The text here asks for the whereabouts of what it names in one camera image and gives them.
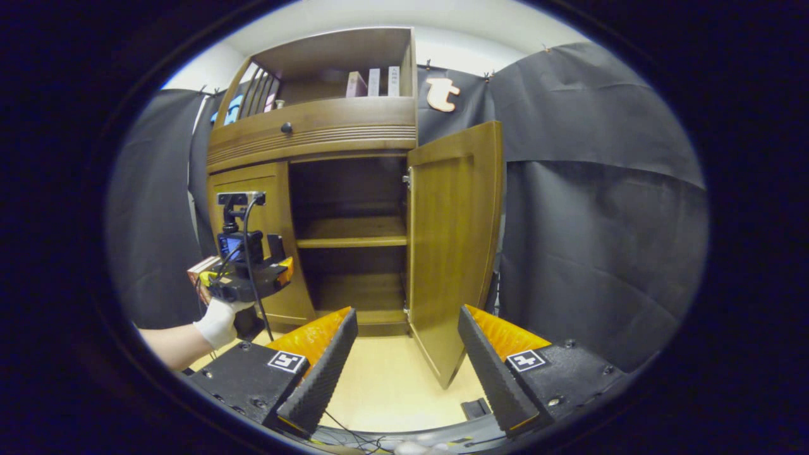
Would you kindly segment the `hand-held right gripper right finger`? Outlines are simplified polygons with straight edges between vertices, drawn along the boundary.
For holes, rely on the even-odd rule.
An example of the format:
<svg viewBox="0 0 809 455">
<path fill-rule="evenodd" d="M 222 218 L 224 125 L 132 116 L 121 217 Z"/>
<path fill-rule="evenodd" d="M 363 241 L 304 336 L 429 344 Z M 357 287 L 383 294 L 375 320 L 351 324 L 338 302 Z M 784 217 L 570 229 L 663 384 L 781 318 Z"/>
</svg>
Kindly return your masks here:
<svg viewBox="0 0 809 455">
<path fill-rule="evenodd" d="M 508 437 L 574 420 L 626 380 L 624 371 L 575 340 L 550 343 L 469 305 L 459 312 L 458 331 Z"/>
</svg>

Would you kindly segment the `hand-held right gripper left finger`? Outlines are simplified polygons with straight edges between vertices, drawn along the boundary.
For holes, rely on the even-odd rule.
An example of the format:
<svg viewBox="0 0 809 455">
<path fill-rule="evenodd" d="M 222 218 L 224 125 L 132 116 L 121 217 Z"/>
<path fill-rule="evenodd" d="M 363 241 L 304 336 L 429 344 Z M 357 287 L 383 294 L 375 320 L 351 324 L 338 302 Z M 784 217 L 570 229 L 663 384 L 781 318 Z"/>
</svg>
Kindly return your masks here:
<svg viewBox="0 0 809 455">
<path fill-rule="evenodd" d="M 186 380 L 255 423 L 309 438 L 318 429 L 358 335 L 344 307 L 266 345 L 240 342 Z"/>
</svg>

